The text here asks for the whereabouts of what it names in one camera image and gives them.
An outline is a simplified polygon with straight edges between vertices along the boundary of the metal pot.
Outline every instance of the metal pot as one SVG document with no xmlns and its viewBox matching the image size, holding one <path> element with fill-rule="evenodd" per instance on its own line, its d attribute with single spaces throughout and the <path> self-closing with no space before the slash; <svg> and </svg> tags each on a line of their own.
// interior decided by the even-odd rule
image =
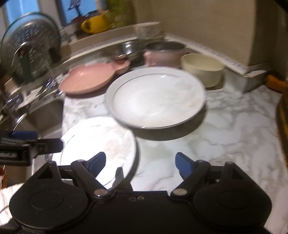
<svg viewBox="0 0 288 234">
<path fill-rule="evenodd" d="M 187 53 L 184 44 L 174 41 L 153 42 L 146 46 L 144 54 L 145 64 L 148 67 L 181 67 L 180 58 Z"/>
<path fill-rule="evenodd" d="M 127 41 L 104 50 L 104 54 L 111 60 L 129 59 L 131 62 L 143 58 L 143 46 L 138 41 Z"/>
</svg>

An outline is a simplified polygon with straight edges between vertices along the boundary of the pink plate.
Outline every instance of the pink plate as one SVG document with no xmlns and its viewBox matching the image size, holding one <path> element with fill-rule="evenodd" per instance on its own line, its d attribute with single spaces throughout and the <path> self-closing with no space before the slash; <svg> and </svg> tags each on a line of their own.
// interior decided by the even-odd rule
<svg viewBox="0 0 288 234">
<path fill-rule="evenodd" d="M 91 93 L 105 86 L 115 73 L 125 73 L 129 66 L 130 61 L 80 65 L 69 72 L 67 78 L 59 85 L 59 90 L 72 95 Z"/>
</svg>

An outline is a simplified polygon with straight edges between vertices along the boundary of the white plate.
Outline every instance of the white plate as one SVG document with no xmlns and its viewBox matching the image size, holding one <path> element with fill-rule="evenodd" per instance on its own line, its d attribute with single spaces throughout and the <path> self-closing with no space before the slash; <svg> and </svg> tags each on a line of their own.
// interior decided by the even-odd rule
<svg viewBox="0 0 288 234">
<path fill-rule="evenodd" d="M 145 129 L 184 123 L 204 106 L 206 89 L 195 76 L 170 67 L 131 71 L 106 92 L 109 112 L 120 122 Z"/>
<path fill-rule="evenodd" d="M 128 175 L 136 155 L 136 141 L 132 131 L 119 125 L 111 117 L 94 117 L 80 121 L 63 136 L 64 149 L 53 154 L 57 165 L 70 165 L 83 159 L 89 160 L 99 152 L 106 154 L 106 165 L 96 179 L 112 188 L 118 167 Z"/>
</svg>

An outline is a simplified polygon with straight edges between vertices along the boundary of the yellow object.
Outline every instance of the yellow object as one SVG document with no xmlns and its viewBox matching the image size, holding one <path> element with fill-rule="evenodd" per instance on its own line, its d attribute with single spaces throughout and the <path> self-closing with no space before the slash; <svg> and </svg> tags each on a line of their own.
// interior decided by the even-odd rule
<svg viewBox="0 0 288 234">
<path fill-rule="evenodd" d="M 81 29 L 90 34 L 101 33 L 109 29 L 105 14 L 91 17 L 81 24 Z"/>
</svg>

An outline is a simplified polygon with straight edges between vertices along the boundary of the bowl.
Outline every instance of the bowl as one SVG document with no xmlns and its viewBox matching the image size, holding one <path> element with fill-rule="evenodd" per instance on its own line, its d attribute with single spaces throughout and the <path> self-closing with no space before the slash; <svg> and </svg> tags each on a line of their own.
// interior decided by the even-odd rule
<svg viewBox="0 0 288 234">
<path fill-rule="evenodd" d="M 180 59 L 186 54 L 184 44 L 175 41 L 153 42 L 145 48 L 145 64 L 147 67 L 162 66 L 180 68 Z"/>
<path fill-rule="evenodd" d="M 136 36 L 141 40 L 157 38 L 162 40 L 165 37 L 161 22 L 146 22 L 133 26 Z"/>
<path fill-rule="evenodd" d="M 142 58 L 143 46 L 138 41 L 127 41 L 114 46 L 110 46 L 105 50 L 104 54 L 111 60 L 129 59 L 131 62 Z"/>
<path fill-rule="evenodd" d="M 224 74 L 224 65 L 204 54 L 186 54 L 181 57 L 181 68 L 197 76 L 206 88 L 216 86 Z"/>
</svg>

